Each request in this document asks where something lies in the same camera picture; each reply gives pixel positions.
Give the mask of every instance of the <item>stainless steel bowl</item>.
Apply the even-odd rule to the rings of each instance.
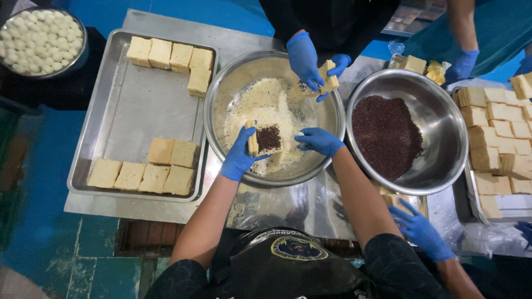
[[[262,78],[285,78],[290,82],[288,55],[280,51],[257,51],[244,54],[229,62],[221,69],[212,82],[205,97],[203,122],[207,139],[216,156],[223,162],[228,151],[223,133],[229,105],[250,85]],[[319,104],[315,111],[318,127],[338,138],[345,134],[345,114],[342,100],[333,91]],[[259,176],[250,171],[244,179],[261,185],[282,187],[300,184],[318,175],[331,163],[331,159],[313,151],[307,151],[303,158],[286,170],[267,176]]]
[[[391,182],[380,176],[362,156],[353,135],[352,113],[367,96],[400,97],[423,136],[423,156],[412,169]],[[347,136],[353,156],[366,172],[384,186],[407,195],[442,191],[458,179],[466,164],[468,138],[460,110],[438,84],[418,73],[387,69],[371,74],[353,91],[346,112]]]
[[[42,75],[37,75],[37,76],[31,76],[29,74],[21,74],[19,72],[16,72],[15,70],[13,70],[13,68],[10,65],[8,65],[7,63],[4,62],[3,58],[0,57],[0,62],[2,63],[2,65],[5,66],[6,68],[8,68],[13,73],[19,75],[19,76],[23,76],[23,77],[26,77],[26,78],[33,78],[33,79],[57,78],[57,77],[61,77],[61,76],[64,76],[66,74],[69,74],[70,72],[72,72],[74,70],[80,69],[85,64],[85,62],[87,61],[87,58],[89,57],[89,50],[88,50],[88,43],[87,43],[87,29],[85,28],[85,26],[83,26],[83,23],[81,23],[81,21],[75,15],[73,15],[72,13],[70,13],[70,12],[68,12],[66,10],[62,10],[60,8],[51,7],[51,6],[30,7],[28,9],[21,10],[18,13],[10,16],[8,20],[13,20],[14,18],[16,18],[20,14],[22,14],[23,11],[32,12],[32,11],[35,11],[35,10],[59,11],[62,14],[69,15],[69,16],[71,16],[74,19],[74,21],[79,25],[79,29],[81,30],[81,33],[82,33],[81,37],[83,39],[83,43],[81,43],[81,48],[79,48],[78,55],[76,55],[76,57],[74,57],[74,59],[72,59],[72,61],[67,66],[63,67],[61,70],[55,71],[53,73],[42,74]],[[5,22],[2,24],[0,29],[7,29],[7,26],[5,25]]]

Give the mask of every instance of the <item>metal table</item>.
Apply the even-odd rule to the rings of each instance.
[[[218,48],[219,68],[247,52],[283,49],[279,41],[270,37],[137,10],[128,10],[122,28]],[[344,104],[362,79],[382,70],[386,63],[384,60],[359,56],[340,79],[339,93]],[[220,167],[220,160],[209,148],[201,197],[192,202],[175,203],[69,193],[64,211],[186,223],[203,200]],[[467,203],[465,188],[458,190],[463,193]],[[463,239],[464,229],[456,213],[453,189],[450,187],[436,195],[428,196],[428,209],[430,222],[442,237],[453,249],[461,250],[459,241]],[[242,182],[231,206],[226,226],[248,230],[289,226],[317,237],[355,239],[342,207],[332,166],[314,179],[291,187],[267,188]]]

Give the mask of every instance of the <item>embroidered logo patch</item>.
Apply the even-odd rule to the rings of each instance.
[[[329,256],[319,245],[292,236],[280,237],[273,241],[271,253],[283,259],[296,261],[324,260]]]

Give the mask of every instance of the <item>bowl rim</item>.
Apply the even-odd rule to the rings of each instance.
[[[352,126],[352,114],[353,109],[355,108],[356,104],[361,100],[361,98],[358,98],[360,95],[361,90],[369,84],[373,78],[383,76],[384,74],[396,74],[398,76],[407,76],[407,77],[416,77],[419,80],[422,80],[426,84],[433,85],[434,90],[437,91],[437,96],[442,97],[445,102],[450,107],[453,116],[455,119],[458,120],[458,127],[460,130],[460,135],[458,136],[463,142],[462,147],[460,148],[459,153],[459,159],[451,169],[453,172],[452,177],[448,178],[443,184],[438,184],[437,186],[431,187],[431,188],[407,188],[402,187],[400,185],[394,184],[393,182],[388,181],[387,179],[383,178],[379,173],[377,173],[370,165],[369,163],[364,159],[362,153],[360,152],[359,147],[356,144],[354,133],[353,133],[353,126]],[[346,109],[346,131],[347,131],[347,141],[350,144],[350,150],[353,157],[356,159],[358,164],[362,165],[364,170],[366,171],[369,176],[371,176],[373,179],[377,180],[382,185],[386,186],[389,189],[392,189],[396,192],[399,192],[400,194],[405,195],[412,195],[412,196],[425,196],[425,195],[431,195],[438,192],[441,192],[448,188],[450,185],[452,185],[458,177],[463,172],[463,169],[466,165],[467,161],[467,155],[468,155],[468,148],[469,148],[469,140],[467,135],[467,128],[466,123],[464,122],[464,119],[462,117],[462,114],[460,112],[460,109],[457,107],[456,103],[452,100],[449,93],[444,90],[442,87],[440,87],[438,84],[436,84],[434,81],[430,80],[429,78],[418,74],[414,71],[410,70],[403,70],[403,69],[385,69],[380,70],[378,72],[375,72],[369,76],[367,76],[364,80],[362,80],[357,87],[353,90],[353,93],[351,93],[351,96],[349,97],[349,102]]]
[[[213,152],[216,154],[218,159],[222,161],[222,163],[225,161],[226,154],[221,149],[220,145],[218,144],[218,141],[216,140],[216,137],[214,136],[214,130],[212,127],[211,122],[211,107],[213,103],[213,98],[215,92],[218,90],[220,81],[229,73],[231,73],[236,67],[253,61],[258,60],[265,57],[278,57],[282,59],[288,60],[288,54],[283,51],[279,50],[260,50],[260,51],[253,51],[248,52],[246,54],[243,54],[229,63],[227,63],[212,79],[209,88],[207,89],[207,93],[205,95],[204,100],[204,106],[203,106],[203,126],[207,132],[207,140],[209,141],[209,145],[213,149]],[[332,97],[332,101],[334,101],[337,109],[337,132],[336,137],[338,137],[340,140],[344,138],[345,135],[345,109],[344,104],[342,103],[342,99],[340,98],[340,94],[337,90],[333,90],[330,94]],[[250,172],[249,170],[246,171],[243,175],[243,178],[247,181],[254,182],[257,184],[270,186],[270,187],[286,187],[286,186],[292,186],[297,185],[303,182],[306,182],[315,176],[317,176],[319,173],[321,173],[323,170],[325,170],[332,162],[333,160],[331,157],[325,157],[323,161],[321,161],[316,167],[314,167],[312,170],[308,171],[307,173],[298,176],[293,179],[269,179],[266,177],[261,177],[257,174],[254,174]]]
[[[9,18],[7,18],[7,20],[5,20],[2,25],[0,26],[0,30],[3,30],[5,29],[4,27],[6,27],[6,22],[8,20],[13,20],[14,18],[18,17],[20,14],[22,14],[22,12],[24,11],[29,11],[29,12],[32,12],[32,11],[36,11],[36,10],[55,10],[55,11],[59,11],[63,14],[66,14],[66,15],[69,15],[71,16],[79,25],[79,29],[81,30],[81,37],[83,38],[83,43],[81,44],[81,48],[79,48],[79,52],[78,52],[78,55],[76,55],[76,57],[74,57],[74,59],[72,59],[72,61],[70,61],[70,63],[68,65],[66,65],[65,67],[63,67],[61,70],[59,71],[55,71],[55,72],[52,72],[52,73],[49,73],[49,74],[43,74],[43,75],[38,75],[38,76],[30,76],[30,75],[27,75],[27,74],[21,74],[19,72],[16,72],[15,70],[13,70],[12,66],[11,65],[8,65],[7,63],[4,62],[4,59],[0,57],[0,63],[6,67],[7,69],[9,69],[12,73],[14,74],[17,74],[19,76],[22,76],[22,77],[25,77],[25,78],[30,78],[30,79],[49,79],[49,78],[55,78],[56,76],[64,73],[67,69],[69,69],[70,67],[72,67],[77,61],[78,59],[81,57],[81,55],[83,54],[83,52],[85,51],[85,47],[87,46],[87,39],[88,39],[88,33],[87,33],[87,28],[85,28],[85,26],[83,25],[83,23],[81,22],[81,20],[78,19],[78,17],[76,17],[73,13],[69,12],[69,11],[66,11],[64,9],[61,9],[59,7],[55,7],[55,6],[51,6],[51,5],[43,5],[43,6],[34,6],[34,7],[29,7],[27,9],[24,9],[24,10],[21,10],[19,12],[16,12],[12,15],[9,16]]]

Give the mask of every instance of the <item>blue latex glove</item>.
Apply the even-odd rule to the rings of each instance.
[[[402,226],[399,227],[399,231],[423,249],[431,261],[443,262],[453,258],[454,253],[430,225],[429,220],[402,198],[399,201],[413,214],[407,214],[394,206],[388,207],[394,220]]]
[[[523,236],[523,238],[526,239],[526,241],[528,241],[525,250],[528,249],[528,247],[532,246],[532,224],[524,221],[519,221],[516,225],[514,225],[514,227],[522,231],[523,233],[521,235]]]
[[[318,72],[318,55],[314,44],[306,31],[294,35],[287,43],[288,60],[290,68],[314,92],[318,91],[319,85],[325,85],[325,80]]]
[[[247,151],[247,139],[255,133],[255,127],[246,129],[242,127],[235,143],[229,150],[226,160],[223,162],[220,174],[233,181],[240,181],[244,172],[246,172],[253,163],[258,160],[266,159],[271,155],[264,155],[260,157],[250,157]]]
[[[313,150],[324,156],[333,157],[342,146],[345,146],[336,136],[320,128],[306,128],[300,132],[305,136],[296,136],[294,139],[307,143],[297,146],[302,151]]]
[[[351,63],[351,57],[346,54],[336,54],[331,58],[332,62],[336,64],[336,67],[333,69],[330,69],[327,71],[328,76],[336,76],[336,78],[340,78],[342,73],[344,72],[345,68]],[[329,93],[326,93],[324,95],[319,96],[316,99],[316,102],[321,102],[323,99],[328,96]]]
[[[453,65],[445,72],[445,85],[468,79],[479,53],[479,50],[462,51]]]

